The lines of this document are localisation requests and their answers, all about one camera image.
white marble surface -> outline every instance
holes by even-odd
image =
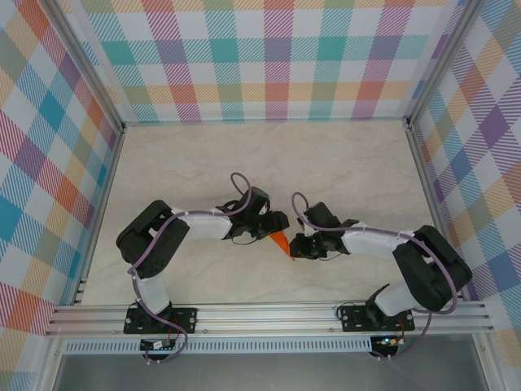
[[[130,128],[82,304],[132,302],[118,234],[153,200],[189,210],[237,199],[233,171],[247,175],[270,194],[272,209],[289,216],[290,241],[300,229],[290,205],[296,190],[312,204],[324,201],[341,221],[395,230],[431,223],[399,121]],[[177,303],[365,299],[400,278],[396,264],[370,257],[293,262],[269,238],[249,246],[185,242],[165,270]]]

orange object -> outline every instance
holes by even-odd
[[[275,232],[269,236],[274,240],[276,244],[291,258],[292,261],[295,261],[295,258],[290,255],[290,244],[287,241],[286,235],[284,235],[284,231]]]

black mounting plate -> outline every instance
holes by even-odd
[[[194,334],[195,325],[197,323],[196,308],[177,308],[172,305],[158,314],[159,317],[175,323],[186,330],[187,334]],[[170,327],[159,322],[149,314],[140,305],[130,306],[125,317],[125,325],[123,327],[124,334],[168,334]]]
[[[366,314],[365,305],[342,305],[337,310],[337,315],[342,319],[342,331],[344,332],[401,332],[401,324],[404,324],[406,332],[415,329],[412,312],[404,311],[389,318],[380,327],[376,327]]]

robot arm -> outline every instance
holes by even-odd
[[[246,203],[246,194],[210,212],[233,212]],[[180,209],[171,209],[164,201],[152,202],[118,236],[116,245],[123,259],[133,265],[153,240],[164,222]],[[163,270],[183,240],[212,238],[232,239],[247,232],[252,238],[262,239],[289,227],[287,216],[269,210],[269,196],[252,187],[252,198],[247,207],[233,216],[215,216],[214,213],[187,214],[170,223],[145,262],[136,269],[138,289],[143,303],[154,314],[165,310],[170,300],[166,293]]]
[[[308,208],[304,215],[315,226],[345,227],[351,231],[314,231],[305,227],[306,233],[297,234],[290,243],[293,257],[317,259],[326,257],[328,251],[336,251],[371,255],[398,264],[403,281],[380,288],[366,302],[366,315],[376,326],[419,306],[439,311],[451,299],[449,284],[438,265],[428,261],[427,254],[411,240],[365,231],[365,224],[357,220],[340,223],[322,202]],[[440,259],[457,290],[471,280],[469,267],[434,227],[423,226],[417,231],[403,233],[423,242]]]

purple cable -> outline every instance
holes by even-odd
[[[418,339],[414,342],[414,344],[412,346],[410,346],[407,350],[404,350],[398,354],[396,354],[394,357],[400,357],[400,356],[403,356],[405,354],[407,354],[410,350],[414,350],[416,349],[416,347],[418,346],[418,342],[425,336],[425,334],[427,334],[427,330],[429,329],[429,327],[431,326],[431,321],[432,321],[432,315],[433,314],[450,314],[452,312],[454,312],[454,310],[456,309],[456,305],[458,305],[458,292],[456,290],[456,286],[454,285],[454,281],[453,279],[450,277],[450,274],[449,272],[447,271],[447,269],[445,268],[444,264],[440,261],[440,259],[432,252],[432,250],[430,250],[423,242],[421,242],[420,240],[414,238],[413,236],[411,235],[407,235],[406,233],[403,233],[403,232],[395,232],[395,231],[389,231],[389,230],[382,230],[382,229],[379,229],[379,228],[372,228],[372,227],[361,227],[361,226],[351,226],[351,227],[337,227],[337,228],[326,228],[324,226],[315,226],[314,224],[312,224],[311,222],[309,222],[309,220],[306,218],[306,216],[301,213],[298,208],[296,207],[296,203],[295,203],[295,198],[299,196],[302,198],[302,200],[304,200],[305,204],[306,204],[306,209],[309,208],[309,202],[308,202],[308,199],[305,197],[304,194],[302,194],[300,191],[296,191],[295,193],[293,193],[293,195],[291,196],[291,207],[293,208],[293,210],[295,211],[295,214],[297,215],[297,217],[304,223],[306,224],[307,226],[310,226],[311,228],[313,228],[314,230],[316,231],[328,231],[328,232],[374,232],[375,234],[379,234],[379,235],[386,235],[386,236],[400,236],[401,238],[404,238],[404,239],[407,239],[407,240],[410,240],[411,242],[415,243],[417,246],[419,246],[423,251],[425,251],[431,258],[432,260],[436,263],[436,265],[440,268],[440,271],[441,273],[443,274],[443,276],[445,277],[445,279],[447,280],[447,284],[449,285],[449,288],[450,288],[450,292],[452,294],[452,304],[451,306],[447,309],[447,310],[441,310],[441,311],[429,311],[429,310],[422,310],[422,309],[413,309],[413,311],[416,311],[416,312],[419,312],[419,313],[422,313],[422,314],[429,314],[429,317],[428,317],[428,320],[427,320],[427,323],[425,325],[425,327],[423,328],[422,330],[422,333],[419,335]]]
[[[170,354],[164,360],[161,360],[161,361],[152,360],[151,358],[148,357],[148,351],[145,352],[145,357],[148,360],[148,362],[154,362],[154,363],[160,364],[160,363],[168,362],[168,361],[173,360],[174,358],[176,358],[186,348],[186,345],[188,344],[188,334],[186,333],[186,330],[184,328],[178,326],[175,323],[169,322],[166,319],[161,318],[160,316],[154,314],[150,310],[150,308],[147,307],[147,305],[144,303],[144,301],[143,301],[143,299],[141,297],[141,293],[139,292],[138,281],[137,281],[138,276],[137,276],[136,269],[147,259],[148,255],[150,254],[150,252],[154,248],[155,244],[157,243],[157,241],[159,240],[159,238],[163,234],[164,230],[166,230],[167,226],[169,226],[170,223],[172,223],[176,218],[179,218],[179,217],[182,217],[182,216],[187,216],[189,214],[196,214],[196,215],[199,215],[199,216],[200,215],[205,215],[205,216],[215,216],[215,217],[229,217],[229,216],[233,216],[233,215],[235,215],[237,213],[241,213],[248,206],[248,204],[250,203],[250,200],[252,199],[252,185],[250,184],[250,181],[248,181],[247,178],[244,175],[242,175],[241,173],[237,173],[237,172],[232,173],[230,175],[231,182],[232,182],[234,187],[237,189],[237,191],[241,195],[243,195],[244,193],[239,189],[239,186],[237,186],[237,183],[235,182],[235,179],[234,179],[235,176],[241,177],[244,180],[244,182],[246,183],[246,186],[247,186],[247,198],[246,198],[246,202],[244,203],[243,206],[241,206],[237,210],[234,210],[233,212],[228,212],[228,213],[214,213],[214,212],[209,211],[209,210],[191,210],[191,211],[188,211],[188,212],[180,212],[180,213],[174,214],[173,216],[169,217],[163,223],[163,225],[157,231],[157,233],[155,234],[154,239],[148,245],[147,249],[142,254],[142,256],[138,259],[138,261],[136,263],[134,263],[130,267],[130,269],[127,270],[127,273],[132,275],[132,287],[134,288],[134,292],[136,293],[136,296],[138,297],[139,305],[145,310],[145,312],[149,316],[154,318],[155,320],[157,320],[159,322],[162,322],[162,323],[166,324],[167,326],[170,326],[171,328],[174,328],[174,329],[178,330],[185,337],[185,340],[183,341],[183,344],[182,344],[181,348],[179,348],[175,353]]]

